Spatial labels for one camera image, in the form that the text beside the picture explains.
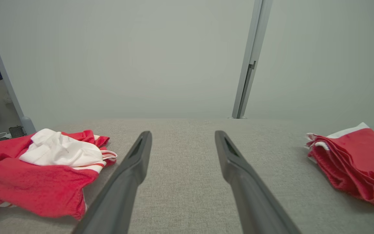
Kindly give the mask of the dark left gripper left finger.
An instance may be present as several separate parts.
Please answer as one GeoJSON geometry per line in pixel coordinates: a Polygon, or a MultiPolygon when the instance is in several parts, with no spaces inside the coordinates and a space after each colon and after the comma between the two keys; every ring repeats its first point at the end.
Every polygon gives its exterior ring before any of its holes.
{"type": "Polygon", "coordinates": [[[147,175],[152,139],[150,131],[139,135],[73,230],[74,234],[126,234],[129,231],[137,189],[147,175]]]}

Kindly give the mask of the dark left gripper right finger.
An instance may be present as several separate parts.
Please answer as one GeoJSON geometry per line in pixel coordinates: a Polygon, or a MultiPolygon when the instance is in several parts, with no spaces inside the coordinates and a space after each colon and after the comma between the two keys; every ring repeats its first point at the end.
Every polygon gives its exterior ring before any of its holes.
{"type": "Polygon", "coordinates": [[[230,185],[245,234],[299,234],[263,180],[245,160],[226,132],[214,139],[223,178],[230,185]]]}

